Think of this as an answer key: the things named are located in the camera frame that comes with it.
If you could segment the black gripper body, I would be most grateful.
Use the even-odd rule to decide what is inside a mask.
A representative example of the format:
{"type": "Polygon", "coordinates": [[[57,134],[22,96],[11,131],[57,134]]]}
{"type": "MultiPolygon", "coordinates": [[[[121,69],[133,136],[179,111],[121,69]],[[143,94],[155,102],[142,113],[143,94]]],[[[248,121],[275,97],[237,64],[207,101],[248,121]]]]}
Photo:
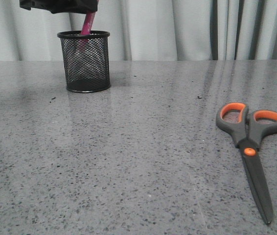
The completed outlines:
{"type": "Polygon", "coordinates": [[[47,10],[52,14],[78,13],[86,14],[96,12],[97,0],[20,0],[20,8],[31,10],[32,8],[47,10]]]}

